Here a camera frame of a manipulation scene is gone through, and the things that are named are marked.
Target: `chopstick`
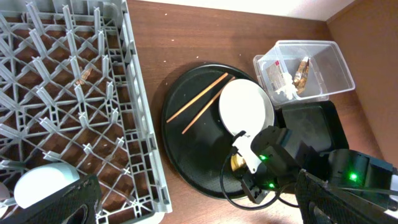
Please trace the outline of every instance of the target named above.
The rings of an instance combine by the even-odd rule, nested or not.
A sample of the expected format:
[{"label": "chopstick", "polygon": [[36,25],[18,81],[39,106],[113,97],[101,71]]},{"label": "chopstick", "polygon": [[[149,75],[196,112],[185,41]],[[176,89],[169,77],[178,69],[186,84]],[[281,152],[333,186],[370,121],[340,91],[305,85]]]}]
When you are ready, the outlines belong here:
[{"label": "chopstick", "polygon": [[185,109],[187,109],[189,106],[191,106],[192,103],[194,103],[196,100],[198,100],[201,96],[203,96],[205,93],[207,93],[209,90],[211,90],[215,85],[217,85],[220,81],[222,81],[225,77],[227,77],[228,73],[224,73],[224,75],[220,76],[216,81],[214,81],[212,84],[210,84],[208,87],[206,87],[203,91],[201,91],[197,96],[195,96],[192,100],[190,100],[186,105],[184,105],[181,109],[179,109],[171,118],[169,118],[166,123],[169,123],[171,120],[173,120],[176,116],[178,116],[181,112],[183,112]]},{"label": "chopstick", "polygon": [[214,101],[217,100],[217,98],[221,95],[221,92],[224,90],[224,88],[227,86],[227,84],[225,84],[225,86],[206,104],[205,107],[203,107],[199,113],[192,119],[191,123],[188,124],[188,126],[182,131],[182,134],[184,134],[185,132],[187,132],[187,130],[189,128],[191,128],[191,126],[199,119],[199,117],[207,110],[207,108],[209,108],[211,106],[212,103],[214,103]]}]

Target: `wood grain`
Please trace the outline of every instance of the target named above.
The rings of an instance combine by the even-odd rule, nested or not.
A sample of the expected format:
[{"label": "wood grain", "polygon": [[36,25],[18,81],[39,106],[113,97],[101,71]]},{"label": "wood grain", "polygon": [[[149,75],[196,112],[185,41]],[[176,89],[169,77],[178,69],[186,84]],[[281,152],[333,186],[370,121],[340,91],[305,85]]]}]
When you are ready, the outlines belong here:
[{"label": "wood grain", "polygon": [[[164,151],[160,116],[170,85],[207,62],[237,67],[256,79],[255,55],[277,40],[331,40],[326,22],[127,0],[173,212],[162,223],[302,223],[298,209],[279,202],[248,212],[206,197],[177,173]],[[330,98],[352,149],[381,158],[355,91]],[[295,202],[293,195],[286,195]],[[247,200],[242,204],[250,205]]]}]

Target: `clear plastic container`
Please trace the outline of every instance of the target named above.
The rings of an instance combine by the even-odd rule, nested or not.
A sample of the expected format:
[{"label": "clear plastic container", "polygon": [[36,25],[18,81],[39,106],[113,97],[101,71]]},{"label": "clear plastic container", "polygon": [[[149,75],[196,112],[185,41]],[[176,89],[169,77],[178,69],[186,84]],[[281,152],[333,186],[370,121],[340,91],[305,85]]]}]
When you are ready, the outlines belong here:
[{"label": "clear plastic container", "polygon": [[[310,57],[310,69],[301,94],[293,92],[289,99],[284,92],[279,94],[270,80],[274,74],[270,66],[277,65],[282,73],[294,75],[304,57]],[[355,83],[339,47],[334,41],[280,40],[265,55],[253,59],[257,79],[269,95],[274,106],[303,101],[328,100],[331,94],[355,89]]]}]

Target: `white wall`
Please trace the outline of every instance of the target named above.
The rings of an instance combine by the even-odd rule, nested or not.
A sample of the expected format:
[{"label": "white wall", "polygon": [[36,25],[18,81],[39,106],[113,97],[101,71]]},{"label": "white wall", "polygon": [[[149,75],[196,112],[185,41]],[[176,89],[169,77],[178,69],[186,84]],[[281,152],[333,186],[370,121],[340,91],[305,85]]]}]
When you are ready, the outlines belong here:
[{"label": "white wall", "polygon": [[354,0],[144,0],[325,21]]}]

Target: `white plate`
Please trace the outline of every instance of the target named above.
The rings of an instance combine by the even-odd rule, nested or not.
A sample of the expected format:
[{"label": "white plate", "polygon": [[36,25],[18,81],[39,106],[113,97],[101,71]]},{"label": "white plate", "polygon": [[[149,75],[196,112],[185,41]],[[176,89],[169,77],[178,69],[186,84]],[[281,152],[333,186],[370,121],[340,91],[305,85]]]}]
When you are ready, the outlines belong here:
[{"label": "white plate", "polygon": [[233,136],[245,131],[253,138],[274,125],[274,108],[267,93],[249,80],[234,80],[225,86],[220,96],[219,111],[225,128]]}]

